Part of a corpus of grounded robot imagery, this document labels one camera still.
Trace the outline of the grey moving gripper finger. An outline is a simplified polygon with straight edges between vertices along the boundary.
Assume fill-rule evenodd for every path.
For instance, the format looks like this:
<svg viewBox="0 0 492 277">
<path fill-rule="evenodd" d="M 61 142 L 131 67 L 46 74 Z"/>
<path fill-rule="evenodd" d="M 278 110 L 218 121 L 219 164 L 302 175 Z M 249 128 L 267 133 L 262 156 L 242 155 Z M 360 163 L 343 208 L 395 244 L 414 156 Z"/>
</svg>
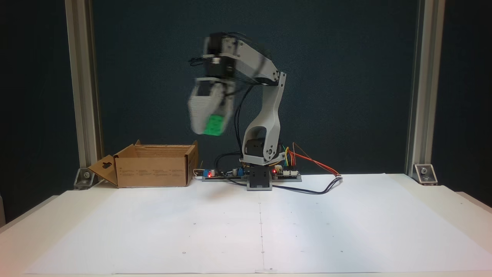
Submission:
<svg viewBox="0 0 492 277">
<path fill-rule="evenodd" d="M 234 101 L 235 101 L 235 90 L 236 83 L 235 82 L 227 82 L 223 85 L 223 99 L 220 102 L 218 108 L 218 115 L 222 117 L 222 123 L 220 128 L 220 133 L 224 133 L 231 121 Z"/>
</svg>

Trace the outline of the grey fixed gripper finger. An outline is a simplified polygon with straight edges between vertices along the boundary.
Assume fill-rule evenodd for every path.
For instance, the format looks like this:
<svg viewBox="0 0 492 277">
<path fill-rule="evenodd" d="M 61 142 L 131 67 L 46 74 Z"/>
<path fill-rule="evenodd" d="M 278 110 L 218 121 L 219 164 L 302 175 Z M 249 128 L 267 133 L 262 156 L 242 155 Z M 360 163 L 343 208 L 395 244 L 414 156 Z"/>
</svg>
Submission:
<svg viewBox="0 0 492 277">
<path fill-rule="evenodd" d="M 191 96 L 188 108 L 192 130 L 196 134 L 204 134 L 209 117 L 216 110 L 216 100 L 210 96 Z"/>
</svg>

